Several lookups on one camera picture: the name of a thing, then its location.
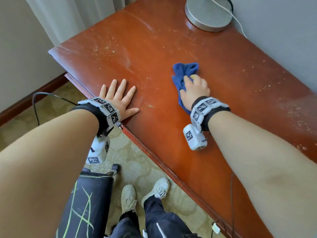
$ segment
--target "shoe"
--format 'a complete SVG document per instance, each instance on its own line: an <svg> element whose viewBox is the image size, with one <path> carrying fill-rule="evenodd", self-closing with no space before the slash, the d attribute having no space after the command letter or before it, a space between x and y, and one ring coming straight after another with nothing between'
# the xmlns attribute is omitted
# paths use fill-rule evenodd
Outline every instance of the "shoe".
<svg viewBox="0 0 317 238"><path fill-rule="evenodd" d="M159 199L165 198L169 188L170 188L170 182L168 181L168 179L166 178L159 179L155 183L152 191L142 198L141 200L142 207L144 207L145 200L149 198L150 196L155 196L156 198L159 198Z"/></svg>
<svg viewBox="0 0 317 238"><path fill-rule="evenodd" d="M134 211L135 206L137 204L136 200L136 192L133 185L126 185L121 193L121 207L122 207L122 214L128 212L128 211Z"/></svg>

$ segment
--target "person's left hand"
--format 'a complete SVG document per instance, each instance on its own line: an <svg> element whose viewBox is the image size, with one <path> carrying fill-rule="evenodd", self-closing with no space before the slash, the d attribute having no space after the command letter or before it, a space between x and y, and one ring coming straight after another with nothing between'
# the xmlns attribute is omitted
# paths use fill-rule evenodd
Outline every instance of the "person's left hand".
<svg viewBox="0 0 317 238"><path fill-rule="evenodd" d="M106 85L103 85L101 87L101 91L100 91L99 96L102 99L109 100L109 102L112 103L119 110L120 116L121 116L121 119L119 120L119 122L120 122L120 121L136 114L140 110L138 108L126 109L126 107L131 102L131 99L133 97L133 94L135 92L136 87L133 86L128 91L126 96L122 98L123 92L124 92L125 86L126 86L126 80L125 79L122 80L117 92L116 92L116 86L117 86L117 80L114 79L112 81L112 83L109 87L108 93L107 93L107 87L106 87Z"/></svg>

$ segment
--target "round silver base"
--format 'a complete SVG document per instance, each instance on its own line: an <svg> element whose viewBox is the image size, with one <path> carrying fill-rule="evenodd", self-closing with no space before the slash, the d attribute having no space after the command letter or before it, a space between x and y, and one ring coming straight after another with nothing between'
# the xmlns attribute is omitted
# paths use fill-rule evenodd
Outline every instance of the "round silver base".
<svg viewBox="0 0 317 238"><path fill-rule="evenodd" d="M227 0L215 1L231 11L230 3ZM208 32L220 32L232 20L232 15L217 6L212 0L187 0L185 14L192 24Z"/></svg>

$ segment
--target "leg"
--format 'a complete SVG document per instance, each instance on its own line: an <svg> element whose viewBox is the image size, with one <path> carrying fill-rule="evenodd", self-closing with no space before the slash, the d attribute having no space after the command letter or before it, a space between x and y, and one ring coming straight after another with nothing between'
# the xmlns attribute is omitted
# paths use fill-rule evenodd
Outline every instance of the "leg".
<svg viewBox="0 0 317 238"><path fill-rule="evenodd" d="M111 238L131 237L142 238L139 219L135 211L136 193L133 185L126 185L121 194L122 215L118 225L113 229Z"/></svg>
<svg viewBox="0 0 317 238"><path fill-rule="evenodd" d="M176 214L164 211L161 199L165 198L169 187L169 181L162 178L141 201L145 210L145 227L150 238L162 237L156 223L159 224L166 237L183 238L183 235L192 233Z"/></svg>

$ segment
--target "black wrist strap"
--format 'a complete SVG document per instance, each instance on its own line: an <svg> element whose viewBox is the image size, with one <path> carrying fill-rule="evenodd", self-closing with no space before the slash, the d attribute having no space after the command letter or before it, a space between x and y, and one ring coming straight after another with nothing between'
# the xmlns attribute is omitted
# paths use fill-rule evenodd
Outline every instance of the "black wrist strap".
<svg viewBox="0 0 317 238"><path fill-rule="evenodd" d="M101 110L98 107L93 106L91 103L85 103L85 104L80 104L76 106L72 110L76 110L76 109L85 109L96 116L99 122L99 129L98 129L97 136L102 136L102 135L108 136L109 133L112 131L113 128L110 129L108 132L106 131L107 128L109 127L107 119L106 119L107 117L103 114L103 112L101 112Z"/></svg>
<svg viewBox="0 0 317 238"><path fill-rule="evenodd" d="M201 100L203 100L203 99L206 99L206 98L209 98L209 97L207 97L207 96L201 96L201 97L199 97L198 99L196 99L196 100L193 102L193 104L192 104L192 109L194 108L194 106L195 106L199 101L201 101ZM202 124L201 124L201 130L202 130L202 131L208 131L208 130L209 130L209 128L208 128L208 122L209 122L210 118L211 118L214 114L216 114L216 113L218 113L218 112L220 112L220 111L229 111L229 112L230 112L230 108L224 108L224 107L220 106L220 107L218 107L218 108L212 109L209 113L207 113L207 114L204 116L204 120L203 120L203 122L202 122Z"/></svg>

